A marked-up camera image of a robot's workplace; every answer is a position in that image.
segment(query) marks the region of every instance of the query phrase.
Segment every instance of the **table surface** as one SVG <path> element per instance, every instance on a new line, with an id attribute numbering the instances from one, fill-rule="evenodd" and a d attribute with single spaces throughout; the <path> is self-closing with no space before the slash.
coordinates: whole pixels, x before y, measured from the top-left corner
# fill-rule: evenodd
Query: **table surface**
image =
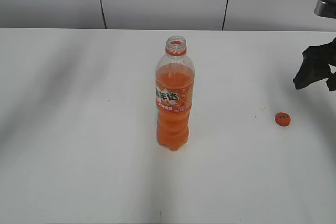
<path id="1" fill-rule="evenodd" d="M 156 142 L 172 35 L 196 69 L 178 152 Z M 0 223 L 335 223 L 336 93 L 292 82 L 335 36 L 0 29 Z"/>

